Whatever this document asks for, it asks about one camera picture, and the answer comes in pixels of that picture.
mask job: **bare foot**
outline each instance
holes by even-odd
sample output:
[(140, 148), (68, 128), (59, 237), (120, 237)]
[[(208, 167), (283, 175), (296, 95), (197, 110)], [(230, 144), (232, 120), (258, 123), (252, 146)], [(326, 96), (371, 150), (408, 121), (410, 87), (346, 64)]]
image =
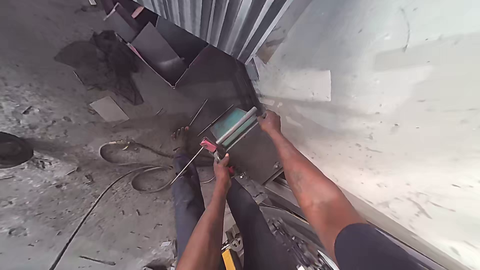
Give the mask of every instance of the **bare foot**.
[(187, 153), (188, 127), (181, 127), (172, 134), (173, 151)]

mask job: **corrugated metal sheet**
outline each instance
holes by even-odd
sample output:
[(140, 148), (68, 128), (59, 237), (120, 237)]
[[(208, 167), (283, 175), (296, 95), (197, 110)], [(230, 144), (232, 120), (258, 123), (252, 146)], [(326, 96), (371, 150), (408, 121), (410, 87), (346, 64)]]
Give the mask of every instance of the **corrugated metal sheet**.
[(246, 63), (293, 0), (135, 0)]

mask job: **yellow object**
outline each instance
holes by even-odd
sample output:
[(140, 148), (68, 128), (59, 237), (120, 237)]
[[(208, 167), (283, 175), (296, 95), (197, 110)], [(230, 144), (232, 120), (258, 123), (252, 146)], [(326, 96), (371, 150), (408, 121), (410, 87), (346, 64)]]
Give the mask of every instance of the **yellow object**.
[(235, 267), (235, 263), (233, 262), (233, 257), (232, 257), (232, 250), (230, 248), (227, 248), (223, 253), (222, 253), (222, 257), (223, 257), (223, 262), (225, 263), (225, 268), (227, 270), (241, 270), (241, 269), (237, 269)]

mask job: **dark pants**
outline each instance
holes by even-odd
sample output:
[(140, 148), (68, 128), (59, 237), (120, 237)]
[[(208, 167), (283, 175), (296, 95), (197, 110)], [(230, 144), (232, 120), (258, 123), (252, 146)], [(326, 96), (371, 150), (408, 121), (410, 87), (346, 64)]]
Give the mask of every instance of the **dark pants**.
[[(187, 156), (176, 155), (174, 158), (176, 172), (183, 169), (188, 161)], [(173, 183), (172, 192), (180, 260), (193, 229), (205, 211), (200, 180), (193, 163)], [(232, 186), (227, 193), (227, 202), (242, 236), (245, 270), (296, 269), (286, 249), (270, 232), (260, 208), (250, 193), (235, 179), (232, 179)], [(219, 268), (224, 268), (223, 261)]]

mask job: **black sleeve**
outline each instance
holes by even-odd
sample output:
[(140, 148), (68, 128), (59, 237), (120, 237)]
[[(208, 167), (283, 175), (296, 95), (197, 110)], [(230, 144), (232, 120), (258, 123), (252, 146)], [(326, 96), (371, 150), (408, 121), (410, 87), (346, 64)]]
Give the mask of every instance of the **black sleeve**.
[(335, 240), (340, 270), (422, 269), (404, 249), (368, 224), (343, 228)]

